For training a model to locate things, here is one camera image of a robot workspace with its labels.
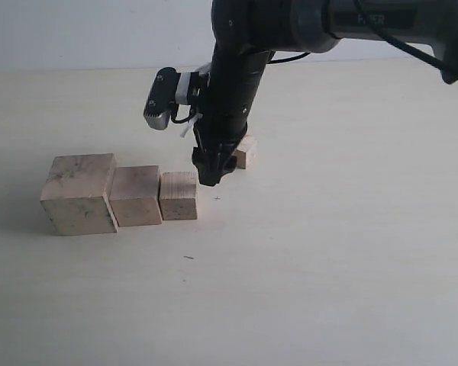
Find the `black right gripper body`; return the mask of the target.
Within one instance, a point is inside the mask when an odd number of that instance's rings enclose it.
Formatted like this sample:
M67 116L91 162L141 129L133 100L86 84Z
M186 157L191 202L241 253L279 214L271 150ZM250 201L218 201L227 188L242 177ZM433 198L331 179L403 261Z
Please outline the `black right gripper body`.
M247 110L205 112L192 110L196 168L235 168L234 153L247 133Z

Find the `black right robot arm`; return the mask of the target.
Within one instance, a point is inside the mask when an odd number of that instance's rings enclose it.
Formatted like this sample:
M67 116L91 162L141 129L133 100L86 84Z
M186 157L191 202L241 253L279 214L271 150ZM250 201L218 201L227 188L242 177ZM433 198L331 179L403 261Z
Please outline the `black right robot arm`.
M195 122L192 162L202 185L236 166L234 150L275 53L326 53L343 39L384 41L458 82L458 1L215 1L211 62Z

